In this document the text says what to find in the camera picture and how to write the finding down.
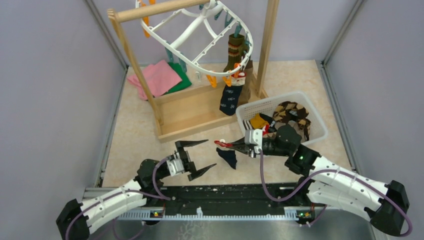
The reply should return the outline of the pink cloth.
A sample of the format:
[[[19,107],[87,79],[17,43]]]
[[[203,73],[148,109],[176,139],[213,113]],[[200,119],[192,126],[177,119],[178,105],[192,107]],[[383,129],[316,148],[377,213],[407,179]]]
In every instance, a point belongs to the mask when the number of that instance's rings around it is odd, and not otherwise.
[[[170,88],[181,81],[178,74],[165,60],[146,66],[142,69],[142,74],[154,97],[164,95]]]

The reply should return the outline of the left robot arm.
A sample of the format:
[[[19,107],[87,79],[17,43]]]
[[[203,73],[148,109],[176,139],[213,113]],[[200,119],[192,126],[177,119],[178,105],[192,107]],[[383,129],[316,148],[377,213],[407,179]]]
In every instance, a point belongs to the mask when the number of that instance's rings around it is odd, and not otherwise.
[[[178,140],[175,151],[162,160],[145,159],[136,176],[127,183],[89,200],[70,200],[55,223],[64,240],[87,240],[109,221],[137,207],[156,206],[160,200],[170,201],[160,191],[161,180],[188,173],[190,181],[201,177],[211,165],[197,169],[185,150],[205,140]]]

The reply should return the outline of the mustard yellow sock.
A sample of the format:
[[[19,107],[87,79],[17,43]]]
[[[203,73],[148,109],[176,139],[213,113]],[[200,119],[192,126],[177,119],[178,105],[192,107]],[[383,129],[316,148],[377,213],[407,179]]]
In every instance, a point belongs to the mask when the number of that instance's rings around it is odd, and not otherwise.
[[[260,113],[257,113],[253,118],[249,120],[252,129],[263,129],[269,124],[269,122],[262,117]]]

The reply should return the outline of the green cloth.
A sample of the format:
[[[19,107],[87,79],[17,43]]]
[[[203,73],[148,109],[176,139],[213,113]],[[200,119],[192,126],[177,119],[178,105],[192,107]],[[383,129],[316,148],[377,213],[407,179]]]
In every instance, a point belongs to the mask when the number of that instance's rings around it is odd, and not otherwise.
[[[171,94],[171,93],[175,93],[175,92],[179,92],[182,90],[187,89],[188,87],[192,86],[192,82],[190,81],[189,77],[187,76],[187,74],[183,71],[181,65],[179,63],[175,63],[175,62],[168,62],[168,65],[178,74],[178,76],[180,77],[181,81],[176,84],[175,86],[173,86],[172,88],[170,88],[165,94]]]

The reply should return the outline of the white oval clip hanger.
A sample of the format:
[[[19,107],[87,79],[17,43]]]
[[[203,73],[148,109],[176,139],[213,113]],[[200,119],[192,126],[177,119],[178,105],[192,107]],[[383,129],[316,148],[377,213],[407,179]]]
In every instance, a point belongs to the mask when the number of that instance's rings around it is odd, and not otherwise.
[[[223,12],[225,13],[224,28],[219,33],[216,33],[210,25],[209,19],[217,20]],[[160,36],[158,31],[179,15],[193,18],[193,21],[173,42],[169,42]],[[165,47],[170,60],[172,60],[173,57],[178,57],[180,63],[183,65],[184,70],[187,68],[187,66],[189,66],[197,72],[205,74],[210,82],[210,85],[214,88],[217,86],[217,78],[221,78],[224,83],[230,87],[232,75],[234,75],[236,78],[238,74],[242,72],[248,63],[254,48],[252,34],[247,25],[220,0],[210,0],[208,3],[202,4],[198,13],[188,11],[186,8],[179,6],[175,11],[172,12],[170,16],[163,19],[155,26],[150,26],[149,17],[143,16],[140,18],[140,24],[147,38],[153,37]],[[196,30],[201,26],[205,28],[205,31],[207,31],[210,43],[205,45],[203,50],[201,50],[196,57],[187,57],[180,50],[180,47],[186,41],[194,43],[197,40],[201,40],[200,35],[196,33]],[[236,63],[234,65],[234,69],[227,72],[208,70],[201,66],[199,61],[204,56],[206,56],[208,52],[215,48],[218,41],[223,38],[231,29],[234,29],[234,34],[236,36],[238,34],[245,36],[245,44],[248,49],[247,51],[244,51],[244,57],[242,57],[241,62]]]

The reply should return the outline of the white plastic laundry basket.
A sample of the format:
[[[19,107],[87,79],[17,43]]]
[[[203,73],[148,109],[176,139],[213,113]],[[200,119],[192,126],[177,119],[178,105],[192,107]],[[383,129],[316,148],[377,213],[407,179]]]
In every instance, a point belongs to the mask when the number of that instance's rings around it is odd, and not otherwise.
[[[311,130],[309,140],[305,141],[303,143],[304,145],[307,146],[315,144],[328,137],[329,131],[323,118],[316,106],[303,91],[292,91],[276,96],[270,96],[237,107],[235,115],[241,131],[244,132],[246,130],[244,121],[250,120],[258,113],[270,116],[276,109],[277,105],[285,101],[301,104],[309,112],[307,119],[311,121]]]

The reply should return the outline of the olive striped sock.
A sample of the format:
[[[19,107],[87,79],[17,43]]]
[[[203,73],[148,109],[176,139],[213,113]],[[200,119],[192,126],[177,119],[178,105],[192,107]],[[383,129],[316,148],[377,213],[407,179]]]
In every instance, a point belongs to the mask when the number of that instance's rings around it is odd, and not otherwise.
[[[242,61],[242,57],[245,55],[244,51],[248,51],[245,36],[242,34],[230,34],[228,37],[228,59],[223,71],[233,70],[235,64]]]

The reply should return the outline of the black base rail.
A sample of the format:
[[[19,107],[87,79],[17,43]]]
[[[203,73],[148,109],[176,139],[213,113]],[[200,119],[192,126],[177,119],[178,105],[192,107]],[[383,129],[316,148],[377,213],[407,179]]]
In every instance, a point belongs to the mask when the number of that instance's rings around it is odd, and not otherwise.
[[[273,201],[261,184],[191,185],[161,187],[170,200],[151,198],[144,209],[152,220],[295,221],[314,224],[323,204],[306,197],[306,187],[285,201]]]

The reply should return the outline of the brown argyle sock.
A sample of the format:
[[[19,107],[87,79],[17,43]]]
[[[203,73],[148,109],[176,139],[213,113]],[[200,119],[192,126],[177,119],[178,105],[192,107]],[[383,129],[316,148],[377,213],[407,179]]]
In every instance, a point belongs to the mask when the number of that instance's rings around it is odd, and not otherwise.
[[[272,118],[276,123],[288,124],[290,121],[295,122],[306,141],[310,140],[312,124],[308,116],[309,111],[302,104],[294,101],[280,103],[272,114]]]

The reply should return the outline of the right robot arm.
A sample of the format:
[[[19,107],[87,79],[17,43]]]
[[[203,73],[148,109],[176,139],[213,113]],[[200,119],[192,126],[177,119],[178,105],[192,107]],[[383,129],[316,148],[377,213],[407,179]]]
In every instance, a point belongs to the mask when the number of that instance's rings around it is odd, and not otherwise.
[[[407,216],[410,203],[402,183],[384,183],[343,168],[303,145],[301,139],[292,126],[282,125],[273,137],[265,137],[262,129],[248,129],[237,141],[217,140],[215,144],[251,158],[259,156],[261,185],[272,201],[293,198],[299,206],[310,202],[332,206],[367,220],[387,235],[407,237],[412,233],[413,224]],[[265,182],[265,156],[286,157],[285,166],[304,180],[287,196],[274,197]]]

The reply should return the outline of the tan ribbed sock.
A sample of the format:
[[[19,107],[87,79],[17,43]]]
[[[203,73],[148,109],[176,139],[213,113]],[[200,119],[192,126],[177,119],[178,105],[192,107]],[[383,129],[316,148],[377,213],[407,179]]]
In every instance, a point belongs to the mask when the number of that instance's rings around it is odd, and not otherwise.
[[[250,84],[253,79],[253,69],[254,69],[253,61],[250,59],[243,70],[243,73],[245,76],[245,79],[244,79],[245,82],[238,99],[238,104],[237,104],[238,106],[247,104],[249,102],[249,99],[251,97]]]

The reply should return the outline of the navy blue sock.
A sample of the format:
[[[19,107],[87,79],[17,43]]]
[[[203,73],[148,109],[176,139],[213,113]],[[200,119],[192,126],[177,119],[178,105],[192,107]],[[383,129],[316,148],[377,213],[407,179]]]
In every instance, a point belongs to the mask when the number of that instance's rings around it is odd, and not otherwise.
[[[237,77],[231,76],[231,86],[226,85],[222,91],[219,110],[227,116],[232,116],[236,112],[238,101],[246,82],[246,73],[240,72]]]

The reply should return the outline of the wooden hanger rack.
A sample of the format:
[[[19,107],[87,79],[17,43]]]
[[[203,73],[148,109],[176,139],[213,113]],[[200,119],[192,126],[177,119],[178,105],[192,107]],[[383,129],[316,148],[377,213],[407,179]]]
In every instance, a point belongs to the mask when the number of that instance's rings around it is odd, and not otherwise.
[[[193,18],[193,21],[175,41],[169,43],[157,31],[181,14]],[[219,110],[219,100],[223,89],[230,87],[232,79],[246,68],[254,50],[254,41],[247,25],[224,3],[219,0],[170,0],[161,3],[152,1],[150,5],[143,6],[138,1],[133,9],[117,12],[110,8],[107,16],[153,110],[160,142],[177,140],[236,120],[235,116],[226,115]],[[183,69],[190,67],[205,75],[210,84],[154,97],[122,26],[133,20],[138,20],[143,30],[166,48],[170,59],[177,57]],[[179,47],[200,25],[205,25],[212,40],[195,58],[189,59]],[[200,59],[229,30],[234,30],[236,34],[244,30],[247,51],[242,60],[231,69],[221,72],[202,67]]]

